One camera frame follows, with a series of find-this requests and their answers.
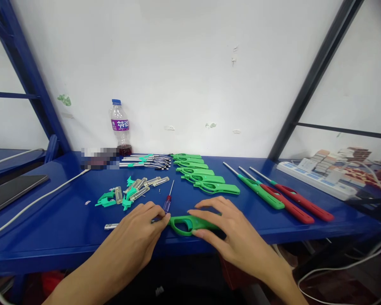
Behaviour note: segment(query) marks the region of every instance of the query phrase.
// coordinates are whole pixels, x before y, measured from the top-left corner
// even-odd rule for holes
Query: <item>white power strip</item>
[[[351,186],[340,182],[328,182],[326,181],[326,177],[315,172],[301,170],[295,164],[290,162],[280,162],[276,169],[343,201],[346,201],[357,194],[357,190]]]

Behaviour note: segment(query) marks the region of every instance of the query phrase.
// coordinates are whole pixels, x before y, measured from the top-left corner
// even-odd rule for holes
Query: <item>bottle label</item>
[[[128,120],[111,120],[111,125],[114,131],[129,130]]]

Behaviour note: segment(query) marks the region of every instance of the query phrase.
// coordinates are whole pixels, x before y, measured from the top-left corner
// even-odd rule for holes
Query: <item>red liquid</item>
[[[119,145],[117,148],[120,150],[120,156],[130,156],[132,154],[133,148],[129,144]]]

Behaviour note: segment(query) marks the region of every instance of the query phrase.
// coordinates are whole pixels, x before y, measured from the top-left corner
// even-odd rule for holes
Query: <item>green lighter handle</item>
[[[198,187],[202,191],[209,194],[228,193],[228,194],[238,195],[240,193],[239,188],[233,184],[221,184],[221,183],[196,181],[193,183],[193,186]]]
[[[211,183],[226,183],[221,176],[208,176],[208,175],[196,175],[196,174],[184,174],[181,179],[186,179],[189,182],[194,183],[195,181],[211,182]]]
[[[201,155],[188,155],[188,154],[174,154],[172,155],[172,158],[175,159],[175,156],[179,156],[179,157],[185,157],[185,158],[195,158],[195,159],[202,159],[202,156]]]
[[[178,223],[186,224],[186,226],[188,227],[188,231],[186,232],[186,231],[182,231],[178,229],[175,226],[175,224],[178,224]],[[220,230],[218,226],[213,225],[204,219],[201,219],[192,215],[171,217],[171,219],[169,220],[169,225],[177,234],[183,235],[183,236],[192,236],[192,230],[199,230],[199,229]]]
[[[249,188],[251,188],[258,196],[264,199],[265,202],[267,202],[274,209],[281,210],[285,208],[285,205],[281,201],[272,197],[261,186],[259,186],[256,181],[248,179],[242,175],[238,175],[238,177],[241,179],[241,181],[243,181],[246,185],[248,185]]]
[[[177,172],[181,172],[182,174],[195,174],[195,175],[208,175],[214,176],[215,172],[211,169],[193,169],[190,167],[178,167],[176,169]]]
[[[199,164],[199,163],[193,163],[193,162],[187,162],[187,161],[174,161],[176,165],[179,165],[180,167],[192,167],[192,168],[201,168],[201,169],[209,169],[207,164]]]
[[[182,157],[182,156],[175,156],[173,159],[177,160],[177,161],[186,161],[186,162],[193,162],[193,163],[204,164],[203,159],[187,158],[187,157]]]

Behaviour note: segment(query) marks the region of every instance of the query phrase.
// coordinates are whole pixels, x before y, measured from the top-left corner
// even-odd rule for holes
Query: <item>blue metal shelf frame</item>
[[[0,41],[26,94],[0,92],[0,97],[30,100],[48,139],[56,135],[59,154],[71,150],[10,0],[0,0]]]

